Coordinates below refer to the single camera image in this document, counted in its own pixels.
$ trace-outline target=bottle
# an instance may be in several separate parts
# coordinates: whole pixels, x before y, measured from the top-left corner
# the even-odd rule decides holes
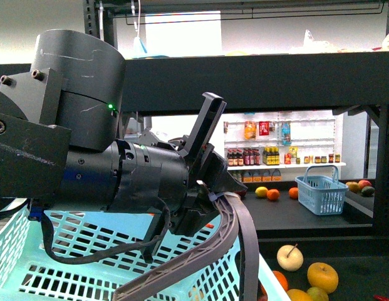
[[[243,160],[243,151],[241,149],[237,150],[237,165],[243,166],[244,160]]]
[[[235,149],[233,150],[232,158],[233,158],[233,166],[237,166],[237,152]]]
[[[267,147],[267,152],[266,152],[266,165],[272,165],[272,147]]]
[[[232,156],[232,150],[231,149],[227,150],[226,159],[227,159],[227,165],[228,166],[233,166],[233,156]]]
[[[252,181],[255,183],[262,182],[262,176],[260,171],[254,171],[254,173],[252,174]]]
[[[264,147],[264,151],[262,152],[262,163],[267,165],[267,147]]]
[[[279,148],[274,147],[274,165],[279,165]]]
[[[252,174],[249,171],[246,171],[243,174],[243,183],[251,183],[252,182]]]
[[[273,182],[282,181],[282,175],[279,169],[275,169],[274,172],[272,173],[272,181]]]
[[[261,165],[261,155],[259,153],[259,150],[256,149],[256,165]]]
[[[244,156],[244,162],[245,162],[245,165],[247,165],[247,166],[250,165],[250,153],[249,153],[249,149],[246,149],[246,155]]]
[[[262,175],[262,181],[263,182],[271,182],[272,181],[271,172],[269,171],[269,169],[264,171],[264,174]]]
[[[254,165],[254,152],[250,149],[250,165]]]

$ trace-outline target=red package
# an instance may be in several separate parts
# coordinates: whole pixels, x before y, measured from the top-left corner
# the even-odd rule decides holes
[[[259,122],[259,135],[260,136],[268,136],[269,135],[269,122],[268,121],[260,121]]]

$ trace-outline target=yellow apple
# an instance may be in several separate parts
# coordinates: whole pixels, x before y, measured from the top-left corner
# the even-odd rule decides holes
[[[297,249],[297,244],[282,246],[277,251],[276,259],[281,268],[290,272],[297,271],[304,262],[303,254]]]
[[[307,278],[312,287],[322,288],[326,293],[333,293],[339,284],[339,276],[336,270],[323,262],[314,262],[310,265]]]

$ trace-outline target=black cable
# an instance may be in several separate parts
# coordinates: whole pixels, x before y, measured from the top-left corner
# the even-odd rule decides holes
[[[143,243],[143,242],[123,243],[118,246],[113,246],[107,250],[96,251],[92,255],[87,255],[83,257],[62,257],[62,256],[55,255],[55,253],[52,250],[52,244],[54,240],[54,227],[52,225],[51,220],[47,217],[47,215],[43,213],[41,219],[41,230],[43,232],[45,252],[50,258],[52,258],[57,262],[64,263],[67,265],[82,265],[85,263],[97,262],[99,260],[106,259],[115,256],[117,254],[126,253],[128,251],[139,250],[145,246],[151,246],[165,237],[170,224],[170,210],[164,201],[162,201],[161,199],[159,200],[163,204],[162,211],[165,215],[165,225],[163,226],[162,231],[159,235],[155,236],[151,241],[147,243]]]
[[[23,207],[25,207],[29,203],[30,203],[30,200],[27,199],[22,204],[20,204],[19,206],[15,207],[13,209],[0,211],[0,220],[14,215],[15,213],[17,213],[20,209],[22,209]]]

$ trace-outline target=apple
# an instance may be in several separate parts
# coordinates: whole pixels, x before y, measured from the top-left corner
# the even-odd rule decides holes
[[[333,293],[339,284],[336,270],[323,262],[311,264],[307,271],[307,278],[312,287],[322,288],[326,293]]]
[[[372,184],[369,180],[360,180],[358,182],[358,187],[360,188],[360,190],[362,190],[366,186],[372,186]]]
[[[329,301],[328,294],[319,287],[310,287],[307,290],[307,294],[313,298],[313,301]]]
[[[297,249],[297,244],[282,246],[276,254],[276,259],[281,268],[286,271],[297,271],[304,262],[303,254]]]

